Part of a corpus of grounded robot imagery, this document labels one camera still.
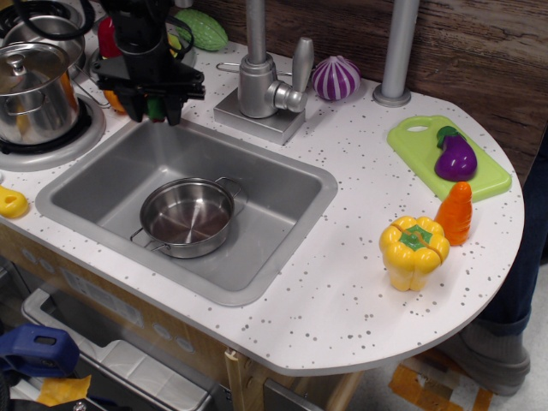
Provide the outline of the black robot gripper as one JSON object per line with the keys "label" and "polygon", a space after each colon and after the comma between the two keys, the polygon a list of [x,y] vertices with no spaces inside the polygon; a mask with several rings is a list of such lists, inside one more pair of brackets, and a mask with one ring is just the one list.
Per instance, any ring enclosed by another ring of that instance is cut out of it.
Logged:
{"label": "black robot gripper", "polygon": [[143,53],[124,51],[119,57],[99,60],[92,72],[98,86],[114,92],[135,122],[141,122],[146,113],[148,95],[164,98],[168,123],[176,126],[188,99],[203,99],[206,93],[204,75],[173,57],[167,41]]}

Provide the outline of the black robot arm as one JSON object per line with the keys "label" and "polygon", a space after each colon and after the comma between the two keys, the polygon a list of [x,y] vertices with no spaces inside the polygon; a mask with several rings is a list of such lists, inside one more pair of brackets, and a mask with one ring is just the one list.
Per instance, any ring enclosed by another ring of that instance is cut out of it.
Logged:
{"label": "black robot arm", "polygon": [[112,91],[129,117],[141,122],[150,100],[157,100],[169,125],[181,120],[189,99],[205,98],[204,75],[179,61],[184,54],[171,54],[166,22],[172,1],[102,1],[112,19],[115,42],[121,51],[95,63],[98,88]]}

